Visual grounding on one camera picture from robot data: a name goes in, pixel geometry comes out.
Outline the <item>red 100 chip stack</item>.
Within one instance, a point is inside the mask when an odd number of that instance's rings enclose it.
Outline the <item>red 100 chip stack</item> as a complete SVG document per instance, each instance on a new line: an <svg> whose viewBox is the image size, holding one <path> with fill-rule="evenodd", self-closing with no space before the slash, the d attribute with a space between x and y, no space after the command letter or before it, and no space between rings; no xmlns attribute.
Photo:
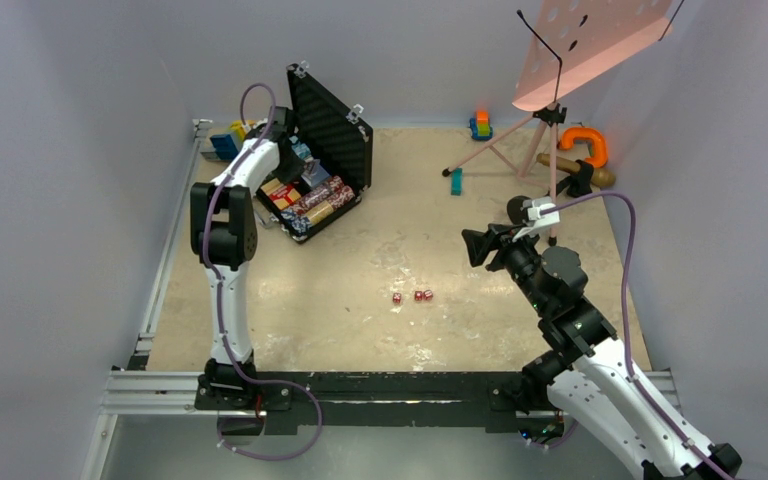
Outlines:
<svg viewBox="0 0 768 480"><path fill-rule="evenodd" d="M336 190L331 194L326 202L331 206L334 211L342 208L355 198L355 192L348 185L343 185L339 190Z"/></svg>

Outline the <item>yellow 50 chip stack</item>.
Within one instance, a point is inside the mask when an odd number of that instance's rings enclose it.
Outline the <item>yellow 50 chip stack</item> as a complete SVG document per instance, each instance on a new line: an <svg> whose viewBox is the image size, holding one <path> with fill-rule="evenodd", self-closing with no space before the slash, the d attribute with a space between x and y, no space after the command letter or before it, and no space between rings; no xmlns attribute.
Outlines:
<svg viewBox="0 0 768 480"><path fill-rule="evenodd" d="M322 202L320 202L319 204L313 206L310 210L308 210L303 215L303 218L306 220L309 226L314 226L322 222L325 218L330 216L333 212L334 212L333 205L329 201L323 200Z"/></svg>

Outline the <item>red Texas Hold'em card deck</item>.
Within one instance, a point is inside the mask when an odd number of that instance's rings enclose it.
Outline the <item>red Texas Hold'em card deck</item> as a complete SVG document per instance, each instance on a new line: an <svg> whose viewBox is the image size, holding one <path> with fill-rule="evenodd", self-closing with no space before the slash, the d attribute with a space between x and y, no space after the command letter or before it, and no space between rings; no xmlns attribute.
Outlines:
<svg viewBox="0 0 768 480"><path fill-rule="evenodd" d="M267 195L270 202L279 210L284 210L296 202L302 195L292 184L284 184L275 178L263 184L260 190Z"/></svg>

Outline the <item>purple chip stack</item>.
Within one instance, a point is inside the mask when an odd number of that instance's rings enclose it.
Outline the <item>purple chip stack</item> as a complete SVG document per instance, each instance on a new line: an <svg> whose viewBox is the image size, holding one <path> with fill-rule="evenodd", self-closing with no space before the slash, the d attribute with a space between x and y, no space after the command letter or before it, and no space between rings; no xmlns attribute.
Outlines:
<svg viewBox="0 0 768 480"><path fill-rule="evenodd" d="M316 205L325 201L335 192L344 186L344 182L339 176L331 176L313 188L309 193L301 197L298 201L291 204L281 211L283 217L290 215L302 215L311 210Z"/></svg>

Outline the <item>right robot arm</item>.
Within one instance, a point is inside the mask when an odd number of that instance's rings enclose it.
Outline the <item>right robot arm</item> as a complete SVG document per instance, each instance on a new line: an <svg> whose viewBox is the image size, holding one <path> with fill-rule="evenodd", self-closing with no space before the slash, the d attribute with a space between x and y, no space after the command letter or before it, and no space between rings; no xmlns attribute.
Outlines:
<svg viewBox="0 0 768 480"><path fill-rule="evenodd" d="M693 427L636 363L607 318L586 298L579 255L538 252L510 225L465 229L469 262L505 271L538 314L549 345L522 370L513 397L522 407L570 415L637 479L734 479L742 458Z"/></svg>

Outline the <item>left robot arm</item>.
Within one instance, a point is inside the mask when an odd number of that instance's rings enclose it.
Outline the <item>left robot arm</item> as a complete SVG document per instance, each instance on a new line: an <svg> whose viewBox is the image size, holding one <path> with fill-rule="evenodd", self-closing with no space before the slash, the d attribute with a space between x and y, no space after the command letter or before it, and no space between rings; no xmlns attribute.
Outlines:
<svg viewBox="0 0 768 480"><path fill-rule="evenodd" d="M292 111L278 107L248 131L222 173L190 189L190 244L205 268L213 325L210 359L198 378L198 410L252 410L261 395L246 299L258 246L253 201L269 176L300 171L293 151L281 152L294 130Z"/></svg>

